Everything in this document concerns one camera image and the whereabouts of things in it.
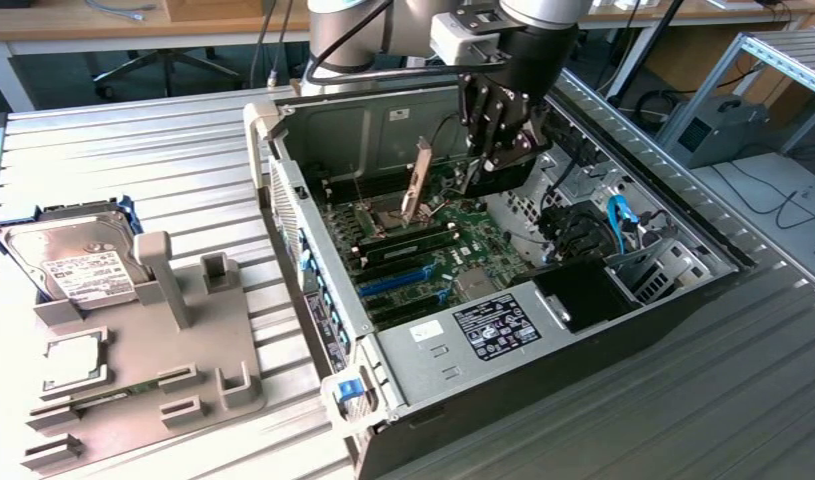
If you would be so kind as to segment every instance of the metal workbench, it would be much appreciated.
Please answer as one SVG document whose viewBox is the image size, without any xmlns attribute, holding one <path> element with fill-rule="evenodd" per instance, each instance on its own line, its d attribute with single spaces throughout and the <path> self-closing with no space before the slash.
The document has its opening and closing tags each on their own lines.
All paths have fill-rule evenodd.
<svg viewBox="0 0 815 480">
<path fill-rule="evenodd" d="M 631 124 L 573 77 L 559 89 L 670 184 L 675 165 Z M 0 130 L 3 207 L 124 190 L 144 227 L 174 235 L 176 265 L 214 250 L 239 260 L 268 392 L 255 417 L 64 478 L 352 477 L 254 202 L 240 107 L 260 94 L 12 115 Z M 815 478 L 815 279 L 702 184 L 677 188 L 758 262 L 755 273 L 653 348 L 388 478 Z M 9 270 L 0 258 L 0 372 L 12 373 L 4 342 L 33 317 L 31 286 Z M 27 427 L 4 408 L 17 410 L 19 395 L 1 375 L 0 478 L 31 478 L 15 455 Z"/>
</svg>

